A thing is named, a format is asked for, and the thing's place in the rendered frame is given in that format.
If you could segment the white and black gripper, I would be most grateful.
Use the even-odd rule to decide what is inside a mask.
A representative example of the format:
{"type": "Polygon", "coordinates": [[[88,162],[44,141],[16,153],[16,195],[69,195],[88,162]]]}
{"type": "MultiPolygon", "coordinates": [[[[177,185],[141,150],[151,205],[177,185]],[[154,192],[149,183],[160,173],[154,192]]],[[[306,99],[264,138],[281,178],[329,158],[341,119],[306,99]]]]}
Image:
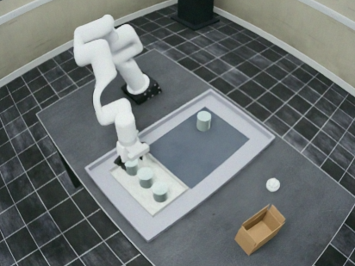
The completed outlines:
{"type": "Polygon", "coordinates": [[[125,148],[125,146],[122,146],[118,141],[117,142],[117,155],[119,155],[119,156],[115,159],[114,164],[121,166],[121,169],[125,170],[125,171],[127,171],[125,163],[127,161],[129,161],[127,154],[129,154],[129,151],[125,148]]]}

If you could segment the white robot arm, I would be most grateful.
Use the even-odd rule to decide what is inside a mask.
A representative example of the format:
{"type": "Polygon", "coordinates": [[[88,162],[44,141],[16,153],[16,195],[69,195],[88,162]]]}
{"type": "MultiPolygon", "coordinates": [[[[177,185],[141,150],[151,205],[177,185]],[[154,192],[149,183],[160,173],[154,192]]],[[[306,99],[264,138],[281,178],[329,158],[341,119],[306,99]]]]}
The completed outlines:
{"type": "Polygon", "coordinates": [[[139,71],[139,67],[132,59],[142,51],[142,48],[131,26],[123,25],[117,30],[114,29],[114,19],[111,15],[105,15],[83,25],[74,33],[75,60],[79,66],[92,64],[97,79],[92,94],[97,119],[103,126],[115,122],[119,143],[130,152],[127,155],[131,162],[150,150],[146,143],[142,145],[137,140],[136,134],[139,131],[135,129],[130,103],[123,98],[101,107],[100,95],[105,86],[115,78],[115,67],[128,84],[127,88],[131,94],[139,94],[146,90],[149,79],[139,71]]]}

